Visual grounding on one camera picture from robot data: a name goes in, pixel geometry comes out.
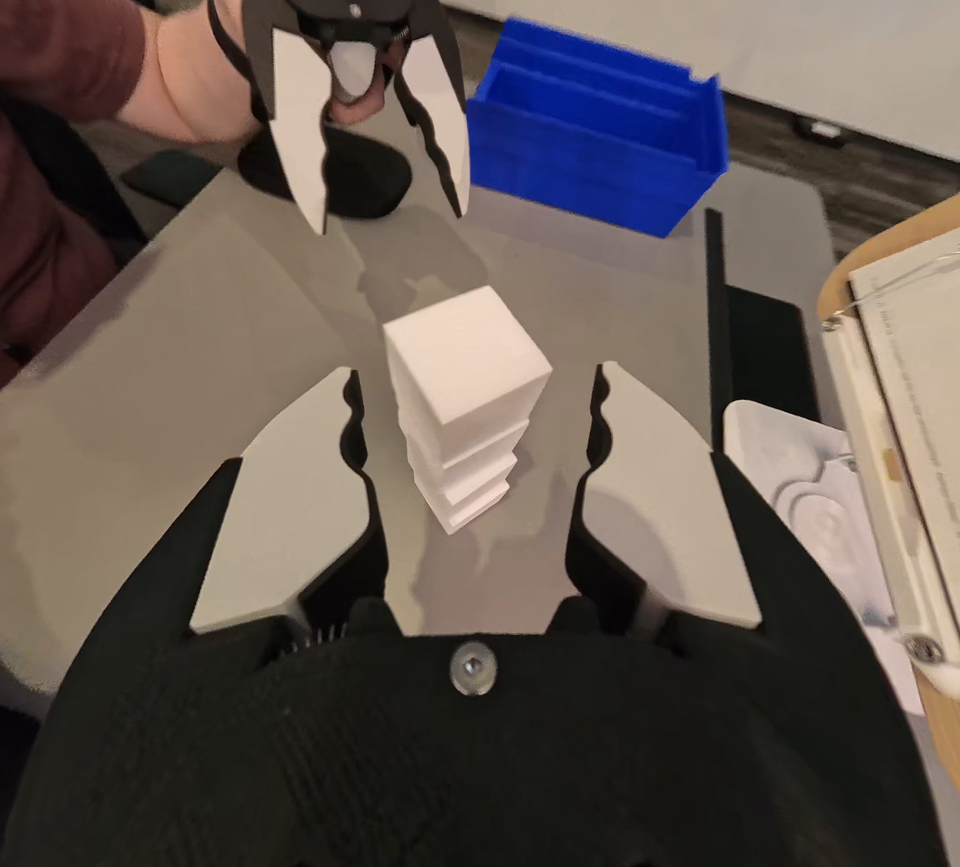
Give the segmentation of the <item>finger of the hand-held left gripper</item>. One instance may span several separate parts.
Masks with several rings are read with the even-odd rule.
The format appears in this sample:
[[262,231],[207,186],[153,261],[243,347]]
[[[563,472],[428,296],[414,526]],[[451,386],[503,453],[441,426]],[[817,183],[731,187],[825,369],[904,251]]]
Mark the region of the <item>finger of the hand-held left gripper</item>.
[[323,236],[329,207],[323,118],[332,74],[306,38],[277,28],[272,30],[272,63],[274,146],[294,203],[312,231]]
[[466,108],[433,35],[411,42],[394,88],[408,121],[421,133],[452,212],[463,217],[472,181]]

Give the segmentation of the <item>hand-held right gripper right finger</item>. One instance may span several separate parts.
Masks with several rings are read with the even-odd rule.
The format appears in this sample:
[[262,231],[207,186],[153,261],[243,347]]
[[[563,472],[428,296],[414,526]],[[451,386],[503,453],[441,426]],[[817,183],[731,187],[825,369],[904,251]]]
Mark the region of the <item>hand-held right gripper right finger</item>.
[[564,563],[600,630],[653,635],[673,613],[759,627],[711,446],[615,361],[595,369],[589,413]]

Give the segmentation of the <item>white foam cube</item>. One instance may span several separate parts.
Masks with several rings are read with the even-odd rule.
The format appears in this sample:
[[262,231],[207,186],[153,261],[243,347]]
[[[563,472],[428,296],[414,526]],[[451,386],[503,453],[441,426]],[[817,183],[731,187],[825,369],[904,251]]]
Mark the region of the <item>white foam cube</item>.
[[453,465],[441,465],[413,441],[407,443],[407,457],[414,483],[426,500],[440,500],[448,506],[459,504],[485,485],[506,478],[518,462],[512,451],[479,452]]
[[528,419],[553,368],[492,286],[383,325],[390,359],[444,429]]
[[479,425],[441,424],[412,404],[397,407],[399,424],[416,448],[433,464],[446,468],[487,447],[517,441],[530,425],[530,416],[506,421],[481,422]]
[[416,487],[435,519],[448,535],[460,530],[496,505],[509,491],[509,484],[506,480],[491,481],[475,490],[464,500],[450,506],[437,491],[420,483],[416,483]]

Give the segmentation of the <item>blue plastic bin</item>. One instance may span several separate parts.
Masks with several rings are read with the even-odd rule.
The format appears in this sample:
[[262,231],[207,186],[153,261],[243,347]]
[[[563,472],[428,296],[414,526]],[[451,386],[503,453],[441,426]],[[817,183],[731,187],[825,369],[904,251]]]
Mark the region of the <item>blue plastic bin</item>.
[[466,102],[471,183],[668,237],[729,170],[720,77],[512,17]]

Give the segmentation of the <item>person's left hand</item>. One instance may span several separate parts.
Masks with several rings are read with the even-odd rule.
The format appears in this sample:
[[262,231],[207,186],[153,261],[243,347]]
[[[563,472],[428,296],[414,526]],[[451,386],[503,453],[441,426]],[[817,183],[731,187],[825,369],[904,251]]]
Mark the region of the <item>person's left hand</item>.
[[[242,54],[246,50],[243,0],[211,0],[226,36]],[[370,85],[362,95],[336,88],[330,108],[332,120],[350,126],[374,116],[384,106],[387,72],[396,70],[403,59],[403,47],[394,43],[388,51],[377,52]],[[211,130],[228,141],[251,134],[258,126],[252,107],[249,82],[232,66],[216,40],[212,41],[208,64],[202,70],[207,81],[206,105],[212,110]]]

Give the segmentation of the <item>person's dark red shirt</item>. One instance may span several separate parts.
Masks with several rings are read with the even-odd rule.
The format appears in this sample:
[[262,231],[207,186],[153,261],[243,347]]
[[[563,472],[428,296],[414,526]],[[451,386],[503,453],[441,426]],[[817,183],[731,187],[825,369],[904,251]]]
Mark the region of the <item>person's dark red shirt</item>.
[[1,385],[116,275],[107,241],[56,198],[8,118],[1,140]]

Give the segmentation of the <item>white document stand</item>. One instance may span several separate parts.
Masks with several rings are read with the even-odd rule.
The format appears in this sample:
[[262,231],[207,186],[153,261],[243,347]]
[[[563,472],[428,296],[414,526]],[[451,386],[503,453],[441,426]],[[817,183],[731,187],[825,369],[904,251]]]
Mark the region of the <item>white document stand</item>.
[[822,568],[864,629],[900,705],[923,692],[958,706],[958,599],[951,596],[910,472],[854,322],[828,362],[852,402],[851,432],[822,421],[804,312],[730,287],[724,451]]

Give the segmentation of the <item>black mesh wrist rest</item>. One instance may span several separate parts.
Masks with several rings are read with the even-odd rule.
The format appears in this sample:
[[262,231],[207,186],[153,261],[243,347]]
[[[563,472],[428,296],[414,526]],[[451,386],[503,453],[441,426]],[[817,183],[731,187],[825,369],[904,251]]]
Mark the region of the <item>black mesh wrist rest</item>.
[[[390,145],[337,126],[323,127],[329,214],[356,221],[378,220],[401,203],[413,181],[406,157]],[[270,129],[262,128],[237,156],[245,183],[271,197],[292,201]]]

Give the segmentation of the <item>person's dark red sleeve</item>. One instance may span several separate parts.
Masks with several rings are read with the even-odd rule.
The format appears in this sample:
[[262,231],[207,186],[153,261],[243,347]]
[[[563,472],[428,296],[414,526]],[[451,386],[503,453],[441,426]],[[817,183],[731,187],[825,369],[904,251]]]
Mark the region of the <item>person's dark red sleeve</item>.
[[1,0],[1,87],[71,121],[116,117],[137,88],[146,32],[132,0]]

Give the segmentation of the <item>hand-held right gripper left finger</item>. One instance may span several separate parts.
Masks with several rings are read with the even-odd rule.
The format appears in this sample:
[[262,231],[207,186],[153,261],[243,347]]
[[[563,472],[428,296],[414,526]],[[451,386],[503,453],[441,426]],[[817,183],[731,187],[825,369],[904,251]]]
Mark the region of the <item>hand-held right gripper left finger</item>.
[[389,571],[365,466],[355,369],[334,369],[280,411],[242,455],[189,627],[202,635],[280,618],[294,637],[341,638]]

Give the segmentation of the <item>printed instruction sheet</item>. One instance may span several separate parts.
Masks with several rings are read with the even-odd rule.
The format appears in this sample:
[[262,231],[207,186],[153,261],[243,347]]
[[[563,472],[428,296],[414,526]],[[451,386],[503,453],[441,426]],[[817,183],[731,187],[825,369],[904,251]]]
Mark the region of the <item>printed instruction sheet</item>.
[[861,324],[932,541],[958,548],[959,231],[851,272]]

